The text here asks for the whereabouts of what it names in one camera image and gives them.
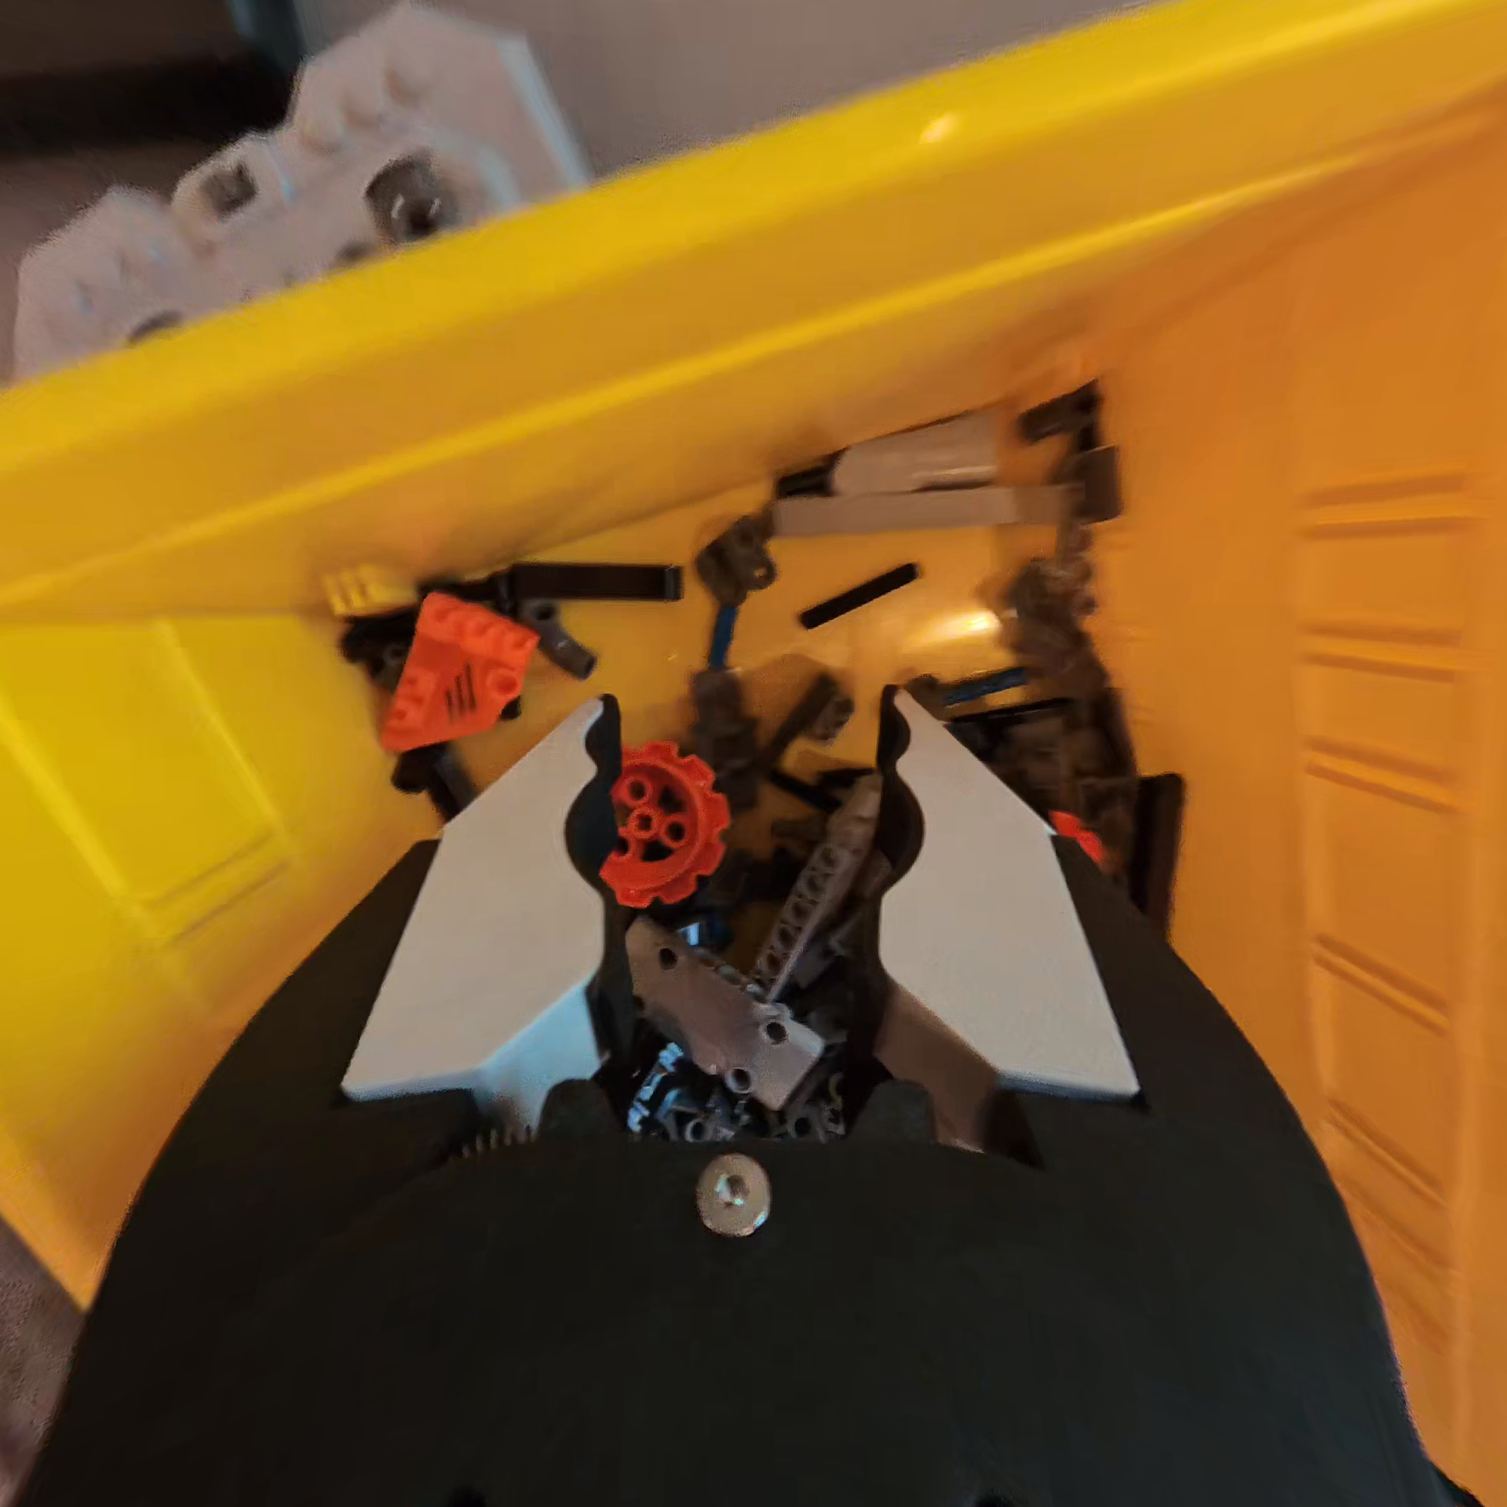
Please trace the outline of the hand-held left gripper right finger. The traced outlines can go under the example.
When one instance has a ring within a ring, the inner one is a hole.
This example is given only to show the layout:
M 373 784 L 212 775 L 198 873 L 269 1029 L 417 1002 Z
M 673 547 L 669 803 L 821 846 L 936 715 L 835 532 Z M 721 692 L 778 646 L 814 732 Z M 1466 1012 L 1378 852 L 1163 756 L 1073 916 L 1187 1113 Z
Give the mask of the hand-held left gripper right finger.
M 958 1149 L 1006 1143 L 1028 1094 L 1133 1102 L 1050 826 L 900 688 L 879 702 L 877 775 L 885 880 L 860 925 L 877 1064 L 931 1094 Z

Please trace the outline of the light grey toy block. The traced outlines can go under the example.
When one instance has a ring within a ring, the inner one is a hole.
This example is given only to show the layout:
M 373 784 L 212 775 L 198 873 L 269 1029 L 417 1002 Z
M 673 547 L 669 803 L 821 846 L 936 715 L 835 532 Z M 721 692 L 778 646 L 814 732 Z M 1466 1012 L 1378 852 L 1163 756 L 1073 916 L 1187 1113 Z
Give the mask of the light grey toy block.
M 305 61 L 284 119 L 180 177 L 112 184 L 27 246 L 13 383 L 590 188 L 522 33 L 425 4 Z

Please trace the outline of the grey block with holes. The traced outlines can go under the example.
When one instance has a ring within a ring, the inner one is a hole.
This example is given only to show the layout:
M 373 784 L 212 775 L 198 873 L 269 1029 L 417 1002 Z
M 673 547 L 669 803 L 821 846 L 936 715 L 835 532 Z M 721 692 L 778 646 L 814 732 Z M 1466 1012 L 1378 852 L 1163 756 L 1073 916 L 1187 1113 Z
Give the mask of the grey block with holes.
M 624 933 L 631 983 L 645 1020 L 728 1092 L 787 1111 L 826 1057 L 826 1042 L 782 1005 L 756 999 L 649 919 Z

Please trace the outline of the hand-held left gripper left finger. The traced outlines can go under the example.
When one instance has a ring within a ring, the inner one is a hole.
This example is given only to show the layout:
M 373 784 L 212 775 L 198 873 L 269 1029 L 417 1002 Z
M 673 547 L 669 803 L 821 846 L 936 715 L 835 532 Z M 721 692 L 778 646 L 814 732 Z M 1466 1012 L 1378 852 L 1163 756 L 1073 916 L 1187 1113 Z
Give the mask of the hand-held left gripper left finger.
M 601 864 L 619 709 L 585 700 L 444 826 L 343 1078 L 353 1102 L 469 1094 L 535 1135 L 549 1094 L 613 1053 L 617 966 Z

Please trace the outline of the large orange gear wheel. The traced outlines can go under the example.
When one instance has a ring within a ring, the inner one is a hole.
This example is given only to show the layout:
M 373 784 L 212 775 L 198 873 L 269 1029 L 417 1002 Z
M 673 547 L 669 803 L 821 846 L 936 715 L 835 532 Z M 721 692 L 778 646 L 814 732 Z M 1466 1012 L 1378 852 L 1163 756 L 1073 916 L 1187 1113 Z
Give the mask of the large orange gear wheel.
M 622 748 L 610 797 L 617 835 L 600 876 L 624 910 L 685 903 L 722 864 L 730 806 L 699 756 L 669 742 Z

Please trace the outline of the long black flat strip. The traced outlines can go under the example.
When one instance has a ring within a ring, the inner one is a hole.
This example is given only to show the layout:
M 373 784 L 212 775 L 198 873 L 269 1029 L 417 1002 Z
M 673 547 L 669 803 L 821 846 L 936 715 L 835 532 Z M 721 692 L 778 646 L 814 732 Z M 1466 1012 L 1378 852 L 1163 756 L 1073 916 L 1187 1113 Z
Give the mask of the long black flat strip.
M 1133 905 L 1160 938 L 1173 932 L 1177 869 L 1183 830 L 1187 782 L 1165 771 L 1142 778 L 1134 793 L 1126 885 Z

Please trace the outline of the pile of toy building parts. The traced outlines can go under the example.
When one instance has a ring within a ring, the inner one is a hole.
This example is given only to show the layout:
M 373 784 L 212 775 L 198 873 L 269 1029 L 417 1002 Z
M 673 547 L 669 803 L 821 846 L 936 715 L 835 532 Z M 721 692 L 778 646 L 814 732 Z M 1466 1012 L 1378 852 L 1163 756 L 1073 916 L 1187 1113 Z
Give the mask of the pile of toy building parts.
M 760 734 L 733 665 L 749 597 L 777 583 L 772 542 L 1054 527 L 1054 552 L 1028 560 L 1000 602 L 1014 661 L 967 679 L 918 674 L 905 689 L 1054 835 L 1073 842 L 1126 885 L 1142 778 L 1119 694 L 1087 632 L 1093 611 L 1091 528 L 1119 516 L 1117 448 L 1102 442 L 1093 383 L 1024 410 L 1017 425 L 1024 443 L 1063 442 L 1046 486 L 1000 483 L 1000 419 L 973 410 L 782 477 L 759 512 L 735 519 L 697 552 L 694 573 L 714 602 L 706 655 L 689 671 L 689 732 L 678 742 L 655 742 L 714 771 L 730 829 L 722 864 L 685 903 L 624 910 L 601 883 L 610 938 L 622 952 L 600 1002 L 622 1011 L 600 1070 L 633 1135 L 838 1142 L 864 1092 L 888 1078 L 864 1031 L 869 990 L 860 965 L 864 910 L 886 874 L 877 853 L 879 775 L 877 766 L 829 766 L 801 780 L 787 769 L 795 744 L 833 744 L 849 729 L 856 697 L 835 671 L 813 670 L 782 723 Z M 574 602 L 669 605 L 681 601 L 685 583 L 681 570 L 667 565 L 516 561 L 490 575 L 431 580 L 410 605 L 339 609 L 341 655 L 387 702 L 427 593 L 450 593 L 530 627 L 537 634 L 533 660 L 586 682 L 596 655 L 571 634 L 562 611 Z M 444 821 L 480 796 L 457 744 L 407 751 L 391 769 L 391 782 L 427 796 Z M 826 1057 L 787 1111 L 768 1113 L 735 1097 L 645 1020 L 624 952 L 624 933 L 640 919 L 823 1035 Z

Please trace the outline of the yellow plastic bin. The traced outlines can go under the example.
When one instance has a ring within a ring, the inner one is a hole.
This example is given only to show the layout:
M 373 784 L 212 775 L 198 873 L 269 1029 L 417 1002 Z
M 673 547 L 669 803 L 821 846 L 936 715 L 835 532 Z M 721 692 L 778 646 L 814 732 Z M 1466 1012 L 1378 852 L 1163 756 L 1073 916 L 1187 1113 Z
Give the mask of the yellow plastic bin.
M 1505 1504 L 1505 4 L 1173 4 L 2 392 L 2 1220 L 88 1307 L 239 1029 L 434 833 L 334 605 L 689 561 L 1100 380 L 1173 944 Z

